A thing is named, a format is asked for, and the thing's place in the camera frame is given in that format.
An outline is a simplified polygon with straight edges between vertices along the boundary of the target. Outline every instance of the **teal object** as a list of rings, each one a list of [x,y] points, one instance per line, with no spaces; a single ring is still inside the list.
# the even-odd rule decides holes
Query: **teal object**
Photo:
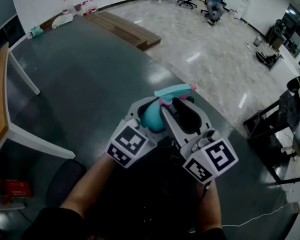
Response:
[[[43,32],[43,30],[41,29],[40,26],[35,26],[35,27],[31,28],[30,31],[31,31],[33,38],[36,36],[39,36]]]
[[[178,84],[173,85],[162,90],[154,92],[159,99],[155,100],[144,112],[141,118],[141,125],[144,128],[149,128],[153,132],[161,132],[165,129],[165,125],[160,116],[160,106],[169,107],[172,104],[173,98],[184,98],[188,96],[191,91],[196,89],[195,84]]]

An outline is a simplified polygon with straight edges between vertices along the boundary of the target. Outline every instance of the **red object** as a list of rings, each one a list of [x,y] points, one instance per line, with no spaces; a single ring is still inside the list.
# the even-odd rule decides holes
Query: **red object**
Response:
[[[0,192],[3,198],[31,198],[32,191],[29,182],[20,180],[1,180]]]

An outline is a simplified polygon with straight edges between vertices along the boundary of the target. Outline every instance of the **teal spray bottle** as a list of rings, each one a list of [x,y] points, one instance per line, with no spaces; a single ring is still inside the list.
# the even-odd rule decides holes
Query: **teal spray bottle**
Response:
[[[186,99],[189,94],[197,88],[195,84],[178,84],[173,85],[154,92],[156,99],[145,110],[141,125],[144,128],[149,128],[153,132],[161,132],[165,129],[165,125],[160,116],[160,106],[169,107],[172,104],[173,98]]]

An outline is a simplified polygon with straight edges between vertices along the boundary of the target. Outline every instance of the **jeans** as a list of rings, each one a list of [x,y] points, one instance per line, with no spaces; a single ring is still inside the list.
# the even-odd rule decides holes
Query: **jeans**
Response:
[[[207,9],[208,9],[208,13],[209,19],[213,19],[213,20],[218,20],[222,14],[225,13],[225,9],[224,6],[222,5],[222,3],[217,2],[217,1],[213,1],[213,0],[208,0],[208,3],[206,5]],[[216,14],[214,15],[214,11],[212,10],[212,8],[215,7],[216,8]]]

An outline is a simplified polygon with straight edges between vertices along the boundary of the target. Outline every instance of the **sitting person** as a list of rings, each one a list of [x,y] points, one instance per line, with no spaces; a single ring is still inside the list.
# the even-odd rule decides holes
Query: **sitting person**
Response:
[[[208,0],[207,9],[208,9],[208,22],[210,25],[215,25],[216,21],[224,14],[224,6],[221,3],[222,0]]]

